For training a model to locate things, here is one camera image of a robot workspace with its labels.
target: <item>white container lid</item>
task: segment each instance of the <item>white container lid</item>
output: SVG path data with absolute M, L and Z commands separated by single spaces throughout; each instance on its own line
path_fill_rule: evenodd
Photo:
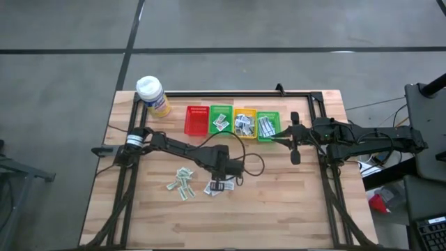
M 151 101 L 162 92 L 161 83 L 154 76 L 145 76 L 137 81 L 137 92 L 143 100 Z

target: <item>yellow bin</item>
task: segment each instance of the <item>yellow bin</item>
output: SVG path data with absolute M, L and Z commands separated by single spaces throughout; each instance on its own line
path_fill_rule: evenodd
M 236 132 L 236 116 L 239 114 L 244 114 L 246 116 L 254 117 L 254 136 L 239 136 L 241 139 L 256 139 L 257 138 L 257 110 L 256 109 L 248 109 L 248 108 L 235 108 L 234 109 L 234 124 L 233 124 L 233 132 Z

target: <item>concrete floor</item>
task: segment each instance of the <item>concrete floor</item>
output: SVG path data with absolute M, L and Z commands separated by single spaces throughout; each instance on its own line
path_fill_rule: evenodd
M 125 48 L 137 4 L 3 1 L 0 50 Z M 445 46 L 445 24 L 428 0 L 146 0 L 134 47 Z M 133 90 L 144 75 L 159 77 L 167 90 L 273 89 L 280 82 L 286 89 L 341 89 L 349 108 L 402 97 L 405 84 L 443 74 L 444 58 L 446 52 L 132 55 L 123 89 Z M 35 182 L 14 250 L 77 245 L 98 162 L 90 148 L 102 141 L 122 60 L 0 55 L 6 154 L 57 173 L 53 184 Z M 378 126 L 403 104 L 347 114 Z M 388 235 L 379 234 L 380 242 Z

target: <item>keyboard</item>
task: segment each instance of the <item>keyboard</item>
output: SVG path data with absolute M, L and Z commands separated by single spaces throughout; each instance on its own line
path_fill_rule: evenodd
M 419 220 L 416 223 L 424 250 L 446 250 L 446 216 Z

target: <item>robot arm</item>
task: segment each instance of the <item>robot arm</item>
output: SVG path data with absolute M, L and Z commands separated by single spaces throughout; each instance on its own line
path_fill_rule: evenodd
M 299 114 L 291 113 L 292 126 L 273 135 L 273 141 L 291 150 L 291 162 L 300 164 L 300 145 L 327 145 L 330 164 L 342 165 L 352 156 L 396 150 L 403 153 L 419 153 L 427 148 L 421 133 L 408 126 L 398 128 L 362 128 L 341 123 L 334 119 L 317 118 L 312 128 L 298 123 Z
M 242 177 L 244 163 L 241 160 L 231 160 L 229 158 L 229 147 L 226 145 L 215 146 L 192 146 L 166 136 L 164 132 L 156 132 L 151 128 L 134 128 L 127 136 L 126 143 L 120 147 L 115 156 L 114 164 L 129 166 L 132 164 L 133 156 L 146 155 L 152 151 L 164 151 L 178 157 L 192 160 L 199 167 L 211 173 L 211 190 L 221 191 L 224 189 L 226 175 Z

